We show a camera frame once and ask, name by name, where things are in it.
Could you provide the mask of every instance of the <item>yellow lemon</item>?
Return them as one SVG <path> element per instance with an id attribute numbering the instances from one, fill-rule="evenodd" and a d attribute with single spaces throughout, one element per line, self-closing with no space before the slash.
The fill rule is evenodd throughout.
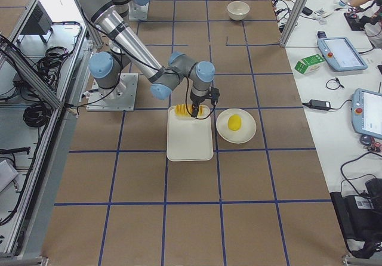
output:
<path id="1" fill-rule="evenodd" d="M 232 131 L 237 131 L 241 128 L 241 117 L 237 114 L 232 115 L 228 119 L 228 128 Z"/>

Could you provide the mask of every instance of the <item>white plate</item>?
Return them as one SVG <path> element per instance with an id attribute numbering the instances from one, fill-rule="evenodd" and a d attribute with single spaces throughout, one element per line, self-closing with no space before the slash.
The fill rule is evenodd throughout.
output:
<path id="1" fill-rule="evenodd" d="M 228 119 L 237 114 L 241 117 L 241 128 L 232 131 L 228 128 Z M 216 128 L 219 135 L 226 141 L 234 144 L 248 142 L 256 133 L 256 121 L 252 115 L 242 109 L 227 109 L 220 113 L 216 120 Z"/>
<path id="2" fill-rule="evenodd" d="M 173 162 L 212 159 L 211 117 L 204 120 L 178 117 L 174 108 L 171 106 L 167 111 L 167 158 Z M 203 105 L 201 117 L 209 113 L 210 108 Z"/>

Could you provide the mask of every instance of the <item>metal pillar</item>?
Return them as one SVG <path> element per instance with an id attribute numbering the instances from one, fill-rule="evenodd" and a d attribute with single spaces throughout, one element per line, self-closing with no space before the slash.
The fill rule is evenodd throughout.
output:
<path id="1" fill-rule="evenodd" d="M 81 11 L 81 5 L 79 4 L 79 1 L 74 0 L 74 2 L 76 3 L 78 10 Z M 85 24 L 88 28 L 88 32 L 90 34 L 90 37 L 94 41 L 94 47 L 97 49 L 100 49 L 103 46 L 103 41 L 102 41 L 102 38 L 100 36 L 100 33 L 98 32 L 98 30 L 96 30 L 90 24 L 88 24 L 88 22 L 86 20 L 85 20 Z"/>
<path id="2" fill-rule="evenodd" d="M 296 25 L 296 22 L 298 20 L 298 17 L 301 14 L 301 11 L 303 10 L 305 3 L 307 0 L 296 0 L 292 9 L 292 13 L 289 16 L 289 19 L 284 27 L 284 30 L 282 31 L 281 38 L 280 38 L 280 46 L 285 47 L 289 37 L 291 36 L 294 27 Z"/>

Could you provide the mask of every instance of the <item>white tray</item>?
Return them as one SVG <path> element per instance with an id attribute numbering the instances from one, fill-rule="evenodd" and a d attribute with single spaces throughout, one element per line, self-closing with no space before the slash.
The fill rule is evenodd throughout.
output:
<path id="1" fill-rule="evenodd" d="M 167 111 L 167 158 L 173 162 L 212 159 L 211 117 L 204 120 L 178 117 L 174 108 L 171 106 Z M 201 117 L 209 113 L 208 106 L 203 105 Z"/>

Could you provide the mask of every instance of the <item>white table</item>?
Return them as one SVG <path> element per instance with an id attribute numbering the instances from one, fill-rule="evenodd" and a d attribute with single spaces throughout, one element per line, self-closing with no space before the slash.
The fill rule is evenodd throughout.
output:
<path id="1" fill-rule="evenodd" d="M 286 52 L 302 102 L 308 102 L 310 99 L 323 100 L 329 101 L 333 108 L 339 108 L 345 100 L 350 99 L 357 88 L 378 92 L 382 81 L 382 75 L 377 69 L 377 65 L 382 64 L 380 49 L 362 56 L 368 64 L 366 70 L 335 72 L 324 63 L 319 70 L 305 75 L 294 70 L 296 62 L 303 57 L 319 54 L 319 50 L 317 48 L 287 48 Z M 345 89 L 333 91 L 325 87 L 326 82 L 335 77 L 339 78 Z M 352 127 L 350 108 L 350 102 L 335 112 L 304 108 L 329 191 L 340 191 L 343 180 L 340 166 L 366 152 L 359 142 L 360 135 L 355 133 Z M 360 161 L 345 166 L 344 172 L 348 178 L 364 174 L 374 174 L 381 178 L 381 168 L 382 159 L 367 155 Z M 361 178 L 353 183 L 359 191 L 362 191 L 365 189 L 365 181 L 371 178 Z M 343 190 L 343 194 L 354 193 L 348 183 L 344 183 Z"/>
<path id="2" fill-rule="evenodd" d="M 338 0 L 307 0 L 305 6 L 310 8 L 312 11 L 320 10 L 321 8 L 325 11 L 334 11 L 335 8 L 340 8 L 337 2 Z M 293 7 L 293 3 L 291 1 L 286 1 L 286 3 L 290 8 Z M 280 2 L 277 8 L 285 8 L 285 4 Z M 343 15 L 346 11 L 347 10 L 334 11 L 330 16 L 326 17 L 327 24 L 320 24 L 317 20 L 299 17 L 297 22 L 298 24 L 294 28 L 291 37 L 286 43 L 286 47 L 316 47 L 317 31 L 321 30 L 324 31 L 329 38 L 338 36 L 345 36 L 349 38 L 355 48 L 371 49 L 372 46 L 365 32 L 352 31 L 347 24 L 347 21 Z"/>

